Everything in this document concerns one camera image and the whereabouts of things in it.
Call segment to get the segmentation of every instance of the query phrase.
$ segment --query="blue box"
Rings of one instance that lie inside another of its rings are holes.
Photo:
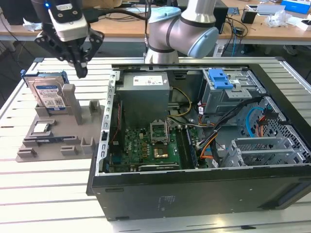
[[[286,11],[306,14],[309,11],[311,2],[303,0],[283,0],[281,5],[285,6]]]

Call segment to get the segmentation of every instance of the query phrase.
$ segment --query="sticker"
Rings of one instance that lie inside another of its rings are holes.
[[[204,108],[203,107],[199,107],[199,114],[203,115],[204,114]]]
[[[231,83],[240,83],[239,80],[237,80],[237,79],[235,79],[235,80],[231,79],[231,80],[229,80],[229,82],[231,82]]]
[[[163,85],[162,76],[135,76],[133,86]]]
[[[215,168],[218,168],[218,163],[213,159],[212,164],[214,165]]]
[[[225,145],[220,145],[220,148],[218,148],[217,150],[225,150]]]
[[[37,140],[37,142],[50,142],[49,140]]]
[[[59,111],[65,109],[65,104],[58,93],[56,85],[36,86],[37,93],[45,107],[49,110]]]

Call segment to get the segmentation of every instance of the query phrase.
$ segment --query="metal table surface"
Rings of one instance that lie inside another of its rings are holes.
[[[64,69],[76,85],[81,105],[105,103],[111,64],[142,63],[141,58],[94,58],[88,76],[56,59],[34,63],[40,71]],[[258,63],[311,124],[311,88],[286,62],[275,58],[181,59],[182,63]],[[85,194],[90,159],[17,163],[15,157],[35,116],[36,101],[21,81],[0,110],[0,232],[311,232],[311,194],[282,211],[232,213],[108,222],[95,197]]]

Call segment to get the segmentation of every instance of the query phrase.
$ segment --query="floor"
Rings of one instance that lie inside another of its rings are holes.
[[[52,57],[49,53],[44,51],[34,42],[16,42],[16,51],[9,52],[0,49],[0,107],[8,99],[17,83],[20,80],[20,71],[28,69],[35,57]],[[265,46],[256,46],[254,51],[247,54],[241,54],[243,47],[241,46],[234,53],[234,56],[251,56],[262,57],[265,55]],[[274,46],[268,56],[283,57],[302,77],[311,70],[310,57],[311,50],[306,47],[297,47],[298,55],[291,56],[286,53],[282,46]],[[102,45],[97,57],[141,57],[145,51],[143,43],[120,43],[120,42],[106,42]],[[230,45],[224,56],[232,55],[232,46]]]

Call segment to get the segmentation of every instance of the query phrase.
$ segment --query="motherboard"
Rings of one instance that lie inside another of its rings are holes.
[[[199,139],[196,128],[150,127],[125,130],[124,150],[110,160],[110,172],[136,172],[195,168],[193,145]]]

